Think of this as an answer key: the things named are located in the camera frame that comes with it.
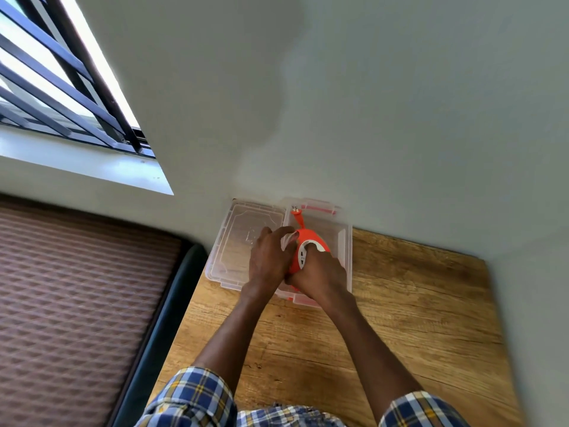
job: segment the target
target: person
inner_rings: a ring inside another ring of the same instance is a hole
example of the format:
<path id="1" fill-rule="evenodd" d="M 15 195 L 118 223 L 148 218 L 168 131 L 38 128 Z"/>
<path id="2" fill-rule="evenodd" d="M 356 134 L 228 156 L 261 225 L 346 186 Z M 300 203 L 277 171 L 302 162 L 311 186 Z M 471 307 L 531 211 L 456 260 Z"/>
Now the person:
<path id="1" fill-rule="evenodd" d="M 375 422 L 381 427 L 464 427 L 448 403 L 425 392 L 360 313 L 346 289 L 346 272 L 330 253 L 308 245 L 306 264 L 287 275 L 296 251 L 296 236 L 281 248 L 292 227 L 261 231 L 251 250 L 249 281 L 237 305 L 205 345 L 193 365 L 180 370 L 147 406 L 138 426 L 343 426 L 329 413 L 307 406 L 280 406 L 237 411 L 233 395 L 259 317 L 286 278 L 314 299 L 330 317 L 363 385 Z"/>

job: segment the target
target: hand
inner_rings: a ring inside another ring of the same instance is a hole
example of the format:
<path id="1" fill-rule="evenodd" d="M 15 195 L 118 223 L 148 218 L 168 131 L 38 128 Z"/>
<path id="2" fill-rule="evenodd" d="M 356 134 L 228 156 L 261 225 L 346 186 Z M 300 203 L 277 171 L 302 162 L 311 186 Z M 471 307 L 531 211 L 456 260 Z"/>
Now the hand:
<path id="1" fill-rule="evenodd" d="M 247 293 L 266 298 L 267 302 L 274 295 L 293 262 L 298 236 L 292 237 L 284 251 L 281 238 L 294 231 L 292 226 L 284 226 L 274 232 L 267 227 L 261 230 L 251 250 L 249 283 L 243 287 Z"/>
<path id="2" fill-rule="evenodd" d="M 312 243 L 306 246 L 303 269 L 288 276 L 286 282 L 316 301 L 324 311 L 350 296 L 346 270 L 340 261 L 328 251 L 318 251 Z"/>

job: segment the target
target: brown patterned fabric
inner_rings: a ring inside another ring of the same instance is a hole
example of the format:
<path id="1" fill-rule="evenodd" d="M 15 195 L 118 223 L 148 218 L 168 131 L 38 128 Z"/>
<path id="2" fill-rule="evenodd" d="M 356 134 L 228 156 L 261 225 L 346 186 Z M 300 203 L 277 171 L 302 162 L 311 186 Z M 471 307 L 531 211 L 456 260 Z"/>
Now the brown patterned fabric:
<path id="1" fill-rule="evenodd" d="M 0 425 L 104 425 L 180 245 L 0 196 Z"/>

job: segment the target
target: window sill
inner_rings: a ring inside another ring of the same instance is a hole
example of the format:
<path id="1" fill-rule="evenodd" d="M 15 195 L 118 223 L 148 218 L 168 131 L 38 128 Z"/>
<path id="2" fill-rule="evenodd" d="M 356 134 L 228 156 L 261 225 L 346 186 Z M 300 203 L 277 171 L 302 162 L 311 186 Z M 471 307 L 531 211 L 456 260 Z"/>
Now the window sill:
<path id="1" fill-rule="evenodd" d="M 0 125 L 0 156 L 173 195 L 160 164 L 132 154 Z"/>

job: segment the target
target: tabletop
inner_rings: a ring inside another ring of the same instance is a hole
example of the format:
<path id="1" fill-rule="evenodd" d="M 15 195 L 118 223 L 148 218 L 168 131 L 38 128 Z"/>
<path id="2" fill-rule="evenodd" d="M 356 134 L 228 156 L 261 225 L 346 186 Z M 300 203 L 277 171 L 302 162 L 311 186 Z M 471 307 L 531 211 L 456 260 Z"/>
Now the tabletop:
<path id="1" fill-rule="evenodd" d="M 352 283 L 363 315 L 427 391 L 473 427 L 522 425 L 484 261 L 354 229 Z M 238 296 L 202 274 L 151 398 L 192 364 Z M 238 409 L 312 405 L 375 425 L 330 319 L 277 297 L 260 317 L 235 397 Z"/>

